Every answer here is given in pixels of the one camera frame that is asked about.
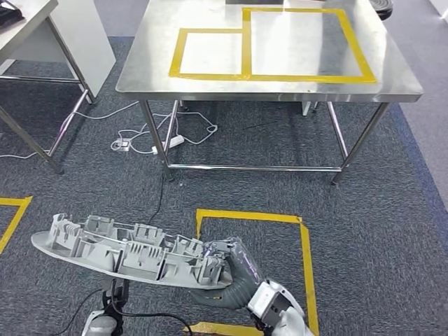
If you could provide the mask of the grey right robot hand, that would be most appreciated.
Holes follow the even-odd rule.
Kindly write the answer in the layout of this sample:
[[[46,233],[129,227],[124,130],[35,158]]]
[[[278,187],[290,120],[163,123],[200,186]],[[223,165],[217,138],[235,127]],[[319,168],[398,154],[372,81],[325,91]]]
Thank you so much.
[[[202,255],[223,257],[226,266],[223,275],[219,275],[219,279],[228,284],[228,288],[240,285],[243,288],[257,288],[265,278],[239,237],[206,242]]]

